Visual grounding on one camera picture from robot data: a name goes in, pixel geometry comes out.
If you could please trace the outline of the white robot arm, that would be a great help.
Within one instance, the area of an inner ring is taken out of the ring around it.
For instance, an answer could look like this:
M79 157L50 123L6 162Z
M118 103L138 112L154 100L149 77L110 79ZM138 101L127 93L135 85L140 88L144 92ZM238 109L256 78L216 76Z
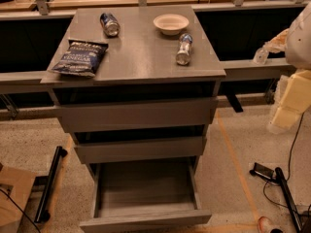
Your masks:
M311 106L311 4L292 22L286 37L285 57L295 73L277 84L267 129L279 134L291 129Z

